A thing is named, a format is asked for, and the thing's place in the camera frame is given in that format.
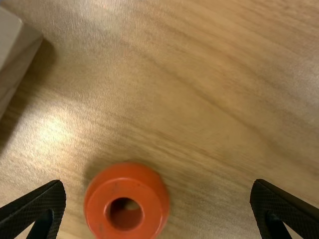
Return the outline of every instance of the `wood grain surface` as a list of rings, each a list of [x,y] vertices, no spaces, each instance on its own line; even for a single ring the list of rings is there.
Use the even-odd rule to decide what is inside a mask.
[[[43,42],[0,123],[0,204],[61,179],[59,239],[92,239],[88,183],[142,162],[160,239],[260,238],[263,178],[319,207],[316,0],[5,0]]]

